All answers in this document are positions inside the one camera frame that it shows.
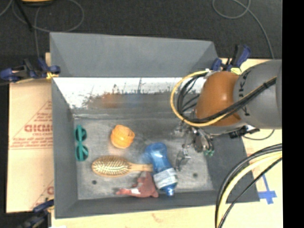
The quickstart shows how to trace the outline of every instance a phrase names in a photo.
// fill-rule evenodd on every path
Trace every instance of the blue clamp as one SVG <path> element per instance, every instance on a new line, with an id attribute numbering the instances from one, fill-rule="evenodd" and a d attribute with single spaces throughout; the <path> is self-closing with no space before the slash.
<path id="1" fill-rule="evenodd" d="M 0 71 L 0 78 L 15 83 L 29 78 L 46 78 L 48 73 L 59 75 L 60 72 L 61 69 L 59 66 L 47 66 L 45 60 L 39 57 L 37 66 L 32 66 L 28 59 L 24 59 L 22 65 Z"/>
<path id="2" fill-rule="evenodd" d="M 220 71 L 221 70 L 221 67 L 222 66 L 222 60 L 219 59 L 219 58 L 216 58 L 211 66 L 211 70 L 212 71 Z"/>
<path id="3" fill-rule="evenodd" d="M 236 45 L 236 49 L 232 60 L 229 65 L 226 67 L 226 71 L 231 71 L 233 67 L 240 68 L 243 62 L 245 62 L 251 54 L 251 50 L 246 45 Z"/>
<path id="4" fill-rule="evenodd" d="M 246 45 L 236 45 L 234 55 L 231 61 L 226 64 L 222 63 L 222 60 L 216 58 L 211 66 L 212 71 L 231 71 L 232 68 L 240 68 L 243 62 L 245 62 L 251 54 L 251 50 Z"/>
<path id="5" fill-rule="evenodd" d="M 28 218 L 22 224 L 18 225 L 16 228 L 37 228 L 47 219 L 50 219 L 48 208 L 54 206 L 54 200 L 48 200 L 33 209 L 35 215 Z"/>

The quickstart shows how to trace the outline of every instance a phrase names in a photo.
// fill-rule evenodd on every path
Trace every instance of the hairbrush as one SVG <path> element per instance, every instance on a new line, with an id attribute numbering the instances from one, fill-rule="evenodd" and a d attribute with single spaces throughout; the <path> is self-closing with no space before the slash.
<path id="1" fill-rule="evenodd" d="M 125 158 L 117 155 L 105 155 L 92 163 L 92 170 L 95 174 L 103 177 L 119 177 L 127 175 L 132 171 L 153 170 L 152 164 L 134 164 Z"/>

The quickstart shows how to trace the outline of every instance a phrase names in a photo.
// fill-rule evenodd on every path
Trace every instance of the bottle label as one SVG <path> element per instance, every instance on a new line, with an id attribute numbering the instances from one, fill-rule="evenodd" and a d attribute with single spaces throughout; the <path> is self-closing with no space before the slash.
<path id="1" fill-rule="evenodd" d="M 174 168 L 169 168 L 160 173 L 154 174 L 153 179 L 158 189 L 178 182 L 177 172 Z"/>

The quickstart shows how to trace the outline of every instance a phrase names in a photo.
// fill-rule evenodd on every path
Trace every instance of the red toy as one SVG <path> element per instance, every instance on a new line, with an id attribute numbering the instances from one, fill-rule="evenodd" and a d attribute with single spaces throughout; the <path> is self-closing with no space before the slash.
<path id="1" fill-rule="evenodd" d="M 138 198 L 147 198 L 159 196 L 154 185 L 151 174 L 148 171 L 143 171 L 140 177 L 137 179 L 137 184 L 133 185 L 133 188 L 126 189 L 121 188 L 116 192 L 117 195 L 130 195 Z"/>

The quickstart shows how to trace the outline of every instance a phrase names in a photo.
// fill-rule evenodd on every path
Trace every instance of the plastic bottle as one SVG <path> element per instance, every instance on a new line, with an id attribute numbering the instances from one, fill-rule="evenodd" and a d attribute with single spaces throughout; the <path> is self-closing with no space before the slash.
<path id="1" fill-rule="evenodd" d="M 153 164 L 153 179 L 156 187 L 166 192 L 168 197 L 173 196 L 178 177 L 168 160 L 167 146 L 161 142 L 150 144 L 145 149 L 145 155 Z"/>

